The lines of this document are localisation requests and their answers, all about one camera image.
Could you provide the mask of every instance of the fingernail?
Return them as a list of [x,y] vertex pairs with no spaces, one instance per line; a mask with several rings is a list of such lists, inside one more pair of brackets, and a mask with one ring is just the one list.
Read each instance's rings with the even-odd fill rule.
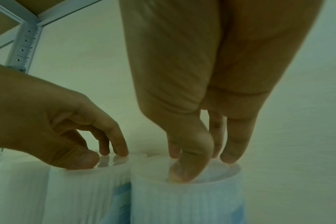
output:
[[184,171],[181,165],[179,164],[179,162],[175,162],[169,169],[169,181],[174,183],[182,183],[183,174]]
[[98,161],[98,153],[89,151],[78,158],[75,167],[77,169],[90,169],[97,165]]

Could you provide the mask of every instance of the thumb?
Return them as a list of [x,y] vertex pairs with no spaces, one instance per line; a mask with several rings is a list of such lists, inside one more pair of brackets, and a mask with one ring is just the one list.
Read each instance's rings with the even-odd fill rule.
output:
[[177,114],[169,111],[142,111],[158,124],[182,149],[179,159],[171,166],[169,179],[188,182],[196,178],[212,157],[214,141],[196,113]]
[[30,153],[43,162],[65,169],[90,169],[99,161],[99,155],[61,136],[48,135]]

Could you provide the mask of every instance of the hand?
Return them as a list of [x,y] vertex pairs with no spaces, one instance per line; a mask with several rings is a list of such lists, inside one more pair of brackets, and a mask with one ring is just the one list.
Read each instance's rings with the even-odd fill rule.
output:
[[90,131],[102,155],[109,141],[116,154],[128,154],[118,124],[85,95],[0,66],[0,148],[61,168],[93,168],[99,155],[77,130]]
[[[321,0],[121,0],[141,111],[179,157],[171,180],[195,178],[220,158],[236,162],[257,115],[292,61]],[[208,110],[209,132],[199,119]]]

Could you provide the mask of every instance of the white cylindrical roll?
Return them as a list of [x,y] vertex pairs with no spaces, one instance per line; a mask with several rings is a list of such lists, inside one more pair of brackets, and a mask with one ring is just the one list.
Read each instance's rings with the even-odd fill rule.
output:
[[51,168],[42,224],[111,224],[130,220],[130,169],[147,155],[102,156],[94,169]]
[[0,224],[41,224],[49,169],[30,155],[0,159]]
[[133,166],[131,224],[246,224],[241,168],[212,159],[191,183],[168,181],[174,161],[155,156]]

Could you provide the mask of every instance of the plastic packaging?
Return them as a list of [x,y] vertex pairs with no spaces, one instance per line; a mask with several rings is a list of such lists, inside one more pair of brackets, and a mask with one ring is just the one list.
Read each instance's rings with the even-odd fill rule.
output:
[[30,155],[0,157],[0,224],[41,224],[49,169]]
[[239,165],[212,159],[191,183],[168,181],[174,160],[154,156],[132,168],[131,224],[246,224]]
[[42,224],[125,224],[130,221],[130,169],[147,157],[102,156],[90,170],[51,168]]

